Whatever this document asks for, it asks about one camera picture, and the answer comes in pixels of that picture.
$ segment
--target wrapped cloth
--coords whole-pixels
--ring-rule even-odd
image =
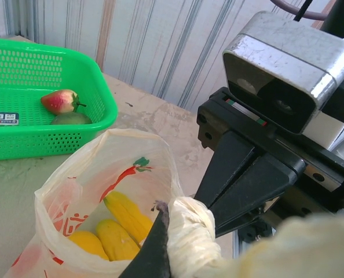
[[[344,278],[344,216],[290,218],[240,258],[223,259],[205,205],[178,197],[169,203],[169,213],[173,278]]]

